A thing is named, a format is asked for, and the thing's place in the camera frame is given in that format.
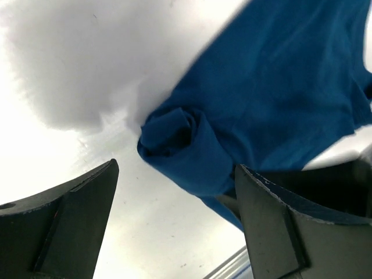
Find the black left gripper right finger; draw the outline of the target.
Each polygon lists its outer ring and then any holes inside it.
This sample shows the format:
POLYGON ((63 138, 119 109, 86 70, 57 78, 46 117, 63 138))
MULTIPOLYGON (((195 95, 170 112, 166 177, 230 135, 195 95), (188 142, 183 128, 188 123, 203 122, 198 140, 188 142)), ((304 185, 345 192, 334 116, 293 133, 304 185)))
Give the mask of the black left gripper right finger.
POLYGON ((371 218, 335 210, 235 169, 235 189, 254 278, 370 278, 371 218))

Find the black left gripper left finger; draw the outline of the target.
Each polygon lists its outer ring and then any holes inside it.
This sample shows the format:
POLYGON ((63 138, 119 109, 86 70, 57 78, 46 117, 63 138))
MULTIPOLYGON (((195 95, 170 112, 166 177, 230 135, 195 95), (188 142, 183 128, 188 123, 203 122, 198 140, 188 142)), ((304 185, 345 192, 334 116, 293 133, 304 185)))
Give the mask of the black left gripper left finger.
POLYGON ((92 278, 118 177, 112 159, 1 205, 1 278, 92 278))

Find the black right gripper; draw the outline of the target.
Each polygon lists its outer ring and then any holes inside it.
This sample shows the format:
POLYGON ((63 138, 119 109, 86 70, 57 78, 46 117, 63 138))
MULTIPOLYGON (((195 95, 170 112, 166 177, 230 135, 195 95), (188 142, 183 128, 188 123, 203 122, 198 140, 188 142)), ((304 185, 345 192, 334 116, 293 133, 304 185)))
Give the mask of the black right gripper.
POLYGON ((371 163, 363 159, 313 170, 258 172, 273 183, 318 205, 371 218, 371 163))

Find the dark blue t shirt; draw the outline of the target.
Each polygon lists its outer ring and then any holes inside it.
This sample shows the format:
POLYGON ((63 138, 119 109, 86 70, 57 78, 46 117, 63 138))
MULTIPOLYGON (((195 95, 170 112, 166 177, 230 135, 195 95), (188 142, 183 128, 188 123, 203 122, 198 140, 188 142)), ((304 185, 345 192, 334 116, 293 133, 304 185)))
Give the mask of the dark blue t shirt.
POLYGON ((370 1, 252 1, 146 119, 137 151, 241 228, 235 166, 300 170, 371 124, 370 1))

